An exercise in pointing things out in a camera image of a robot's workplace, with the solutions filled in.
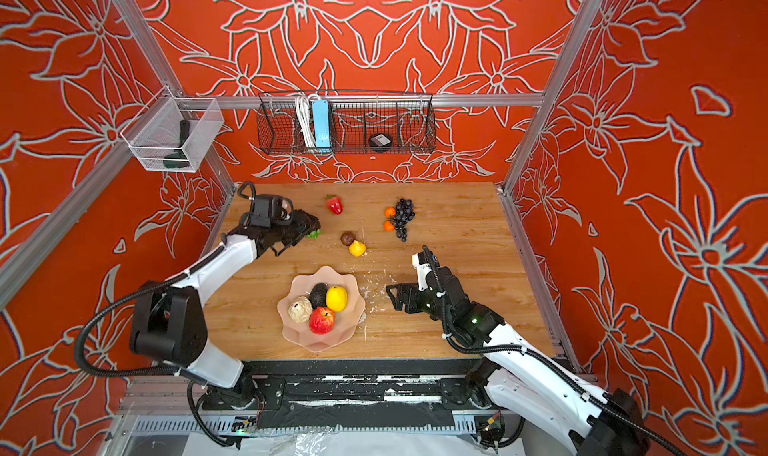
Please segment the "yellow fake lemon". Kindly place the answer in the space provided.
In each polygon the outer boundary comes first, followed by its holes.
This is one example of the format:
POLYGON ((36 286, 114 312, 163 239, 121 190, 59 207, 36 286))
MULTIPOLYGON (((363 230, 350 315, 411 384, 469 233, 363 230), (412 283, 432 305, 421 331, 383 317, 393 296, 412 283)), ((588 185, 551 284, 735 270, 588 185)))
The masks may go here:
POLYGON ((331 286, 326 292, 326 307, 334 313, 343 312, 348 305, 348 293, 342 286, 331 286))

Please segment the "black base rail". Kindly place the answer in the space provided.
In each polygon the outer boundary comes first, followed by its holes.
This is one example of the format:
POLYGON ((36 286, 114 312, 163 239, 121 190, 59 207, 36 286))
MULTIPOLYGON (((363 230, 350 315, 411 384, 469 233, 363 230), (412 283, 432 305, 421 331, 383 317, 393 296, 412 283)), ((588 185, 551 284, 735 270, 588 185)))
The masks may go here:
POLYGON ((473 434, 490 417, 513 432, 518 418, 467 376, 475 359, 253 360, 266 398, 258 428, 473 434))

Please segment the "light blue box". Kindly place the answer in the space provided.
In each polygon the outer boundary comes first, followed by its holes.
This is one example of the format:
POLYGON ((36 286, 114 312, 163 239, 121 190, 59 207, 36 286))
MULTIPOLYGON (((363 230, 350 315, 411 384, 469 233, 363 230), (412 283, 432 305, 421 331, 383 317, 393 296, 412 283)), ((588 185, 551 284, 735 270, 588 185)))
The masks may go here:
POLYGON ((315 147, 320 153, 331 151, 330 111, 327 101, 314 100, 311 105, 314 124, 315 147))

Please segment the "clear plastic wall bin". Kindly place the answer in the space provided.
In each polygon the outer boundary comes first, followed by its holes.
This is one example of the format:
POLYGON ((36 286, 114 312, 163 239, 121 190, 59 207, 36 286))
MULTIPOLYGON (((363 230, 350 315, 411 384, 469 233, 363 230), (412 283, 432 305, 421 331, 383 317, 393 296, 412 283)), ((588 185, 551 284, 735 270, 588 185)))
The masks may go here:
POLYGON ((185 101, 160 94, 145 105, 120 131, 132 156, 148 172, 195 173, 224 125, 224 117, 214 99, 185 101), (191 131, 183 151, 190 166, 166 169, 163 158, 179 142, 179 123, 189 120, 191 131))

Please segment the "dark fake grape bunch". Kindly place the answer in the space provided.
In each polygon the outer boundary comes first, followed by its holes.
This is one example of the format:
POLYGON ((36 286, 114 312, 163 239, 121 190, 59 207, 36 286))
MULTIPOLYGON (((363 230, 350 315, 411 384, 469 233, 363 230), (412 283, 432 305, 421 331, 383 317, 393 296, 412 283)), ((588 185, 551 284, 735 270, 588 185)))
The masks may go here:
POLYGON ((414 204, 410 199, 400 199, 396 203, 394 210, 395 213, 391 217, 391 221, 395 228, 396 237, 401 242, 406 242, 408 238, 407 225, 415 217, 414 204))

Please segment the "dark fake avocado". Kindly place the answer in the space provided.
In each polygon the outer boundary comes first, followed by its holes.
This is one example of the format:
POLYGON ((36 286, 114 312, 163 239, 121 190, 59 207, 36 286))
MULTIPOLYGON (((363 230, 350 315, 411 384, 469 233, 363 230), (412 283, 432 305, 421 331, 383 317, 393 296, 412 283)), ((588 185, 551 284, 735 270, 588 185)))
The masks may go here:
POLYGON ((308 300, 313 309, 325 307, 327 305, 327 292, 328 286, 325 283, 317 283, 313 286, 308 296, 308 300))

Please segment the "black brush in bin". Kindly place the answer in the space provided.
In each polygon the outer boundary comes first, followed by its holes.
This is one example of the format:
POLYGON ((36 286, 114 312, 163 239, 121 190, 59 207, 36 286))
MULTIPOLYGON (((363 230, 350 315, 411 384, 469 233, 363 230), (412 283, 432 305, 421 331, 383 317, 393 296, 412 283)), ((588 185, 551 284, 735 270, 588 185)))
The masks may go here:
POLYGON ((163 166, 166 169, 183 169, 190 166, 190 162, 183 147, 187 142, 191 131, 189 120, 182 119, 179 123, 179 142, 177 148, 163 158, 163 166))

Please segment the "white fake garlic bulb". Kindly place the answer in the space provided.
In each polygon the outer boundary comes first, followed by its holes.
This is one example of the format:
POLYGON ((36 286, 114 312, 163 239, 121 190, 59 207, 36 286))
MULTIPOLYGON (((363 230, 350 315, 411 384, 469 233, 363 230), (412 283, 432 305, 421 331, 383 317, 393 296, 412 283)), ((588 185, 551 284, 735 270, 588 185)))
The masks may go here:
POLYGON ((308 323, 314 311, 310 300, 301 296, 296 298, 288 307, 287 314, 291 321, 297 324, 308 323))

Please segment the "pink scalloped fruit bowl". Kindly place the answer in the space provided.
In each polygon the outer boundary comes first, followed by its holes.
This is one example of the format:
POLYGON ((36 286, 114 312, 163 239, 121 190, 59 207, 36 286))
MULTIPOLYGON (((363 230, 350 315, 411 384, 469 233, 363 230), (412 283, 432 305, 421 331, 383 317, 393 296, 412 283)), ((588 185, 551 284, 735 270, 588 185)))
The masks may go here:
POLYGON ((311 275, 296 276, 291 283, 288 295, 277 303, 277 312, 283 324, 283 338, 313 353, 320 353, 351 339, 365 309, 366 303, 361 296, 356 278, 352 274, 338 273, 330 266, 322 266, 311 275), (324 334, 313 332, 310 321, 296 322, 289 316, 289 309, 293 303, 300 297, 309 296, 313 287, 319 283, 324 283, 329 288, 339 286, 348 295, 345 309, 340 313, 334 313, 334 323, 324 334))

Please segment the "red fake strawberry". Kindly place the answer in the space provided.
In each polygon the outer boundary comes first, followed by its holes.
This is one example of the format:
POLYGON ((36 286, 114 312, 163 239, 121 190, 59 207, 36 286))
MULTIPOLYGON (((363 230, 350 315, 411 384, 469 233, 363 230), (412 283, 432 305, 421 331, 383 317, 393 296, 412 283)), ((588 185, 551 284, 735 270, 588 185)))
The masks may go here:
POLYGON ((328 195, 325 203, 328 210, 334 215, 341 215, 344 211, 343 203, 337 195, 328 195))

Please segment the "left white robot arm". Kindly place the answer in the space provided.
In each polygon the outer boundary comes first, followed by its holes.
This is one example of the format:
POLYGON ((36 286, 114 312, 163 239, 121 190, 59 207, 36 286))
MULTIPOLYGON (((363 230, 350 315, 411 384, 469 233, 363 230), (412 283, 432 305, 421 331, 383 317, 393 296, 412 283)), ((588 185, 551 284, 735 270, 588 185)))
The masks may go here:
POLYGON ((319 230, 321 223, 316 216, 294 208, 287 198, 256 195, 249 202, 238 225, 206 256, 166 281, 146 283, 95 314, 75 340, 77 366, 99 378, 178 374, 242 401, 251 399, 255 390, 251 373, 241 360, 211 341, 204 308, 241 269, 268 252, 280 256, 319 230), (85 354, 86 340, 99 322, 127 303, 134 306, 130 349, 155 364, 123 370, 99 368, 85 354))

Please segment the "red fake apple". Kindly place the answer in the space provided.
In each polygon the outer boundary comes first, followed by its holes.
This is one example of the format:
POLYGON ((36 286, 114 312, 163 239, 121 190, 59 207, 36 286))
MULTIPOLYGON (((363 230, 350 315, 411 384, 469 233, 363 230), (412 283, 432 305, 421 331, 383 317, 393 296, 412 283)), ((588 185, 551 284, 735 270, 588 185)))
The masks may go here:
POLYGON ((330 333, 335 326, 336 315, 326 307, 316 308, 309 319, 309 330, 313 334, 325 335, 330 333))

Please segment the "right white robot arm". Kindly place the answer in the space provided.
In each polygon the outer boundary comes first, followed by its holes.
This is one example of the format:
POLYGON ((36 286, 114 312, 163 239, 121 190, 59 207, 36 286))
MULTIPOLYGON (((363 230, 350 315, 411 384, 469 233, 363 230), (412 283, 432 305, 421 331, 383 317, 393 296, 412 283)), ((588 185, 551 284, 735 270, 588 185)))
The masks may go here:
POLYGON ((417 275, 415 283, 387 287, 394 309, 428 315, 440 322, 443 339, 455 351, 479 356, 470 378, 491 403, 516 413, 573 455, 645 455, 653 444, 681 454, 645 426, 628 393, 607 392, 563 368, 499 314, 472 301, 449 268, 421 264, 417 275))

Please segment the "yellow fake pear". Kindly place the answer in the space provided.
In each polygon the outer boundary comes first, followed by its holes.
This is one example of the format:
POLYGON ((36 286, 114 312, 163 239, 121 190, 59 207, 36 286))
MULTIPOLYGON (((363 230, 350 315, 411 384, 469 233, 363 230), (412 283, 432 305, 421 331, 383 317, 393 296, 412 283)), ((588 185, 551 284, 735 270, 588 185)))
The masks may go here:
POLYGON ((361 257, 366 251, 367 247, 359 240, 354 240, 349 246, 348 251, 353 257, 361 257))

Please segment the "brown fake passion fruit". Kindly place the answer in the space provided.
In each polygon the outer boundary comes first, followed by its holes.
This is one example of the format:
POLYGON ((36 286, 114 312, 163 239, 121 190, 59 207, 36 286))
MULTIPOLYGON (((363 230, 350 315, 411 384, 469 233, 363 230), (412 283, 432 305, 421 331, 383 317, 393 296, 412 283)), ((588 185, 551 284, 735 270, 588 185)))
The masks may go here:
POLYGON ((340 241, 344 246, 350 246, 355 241, 355 234, 352 232, 344 232, 341 235, 340 241))

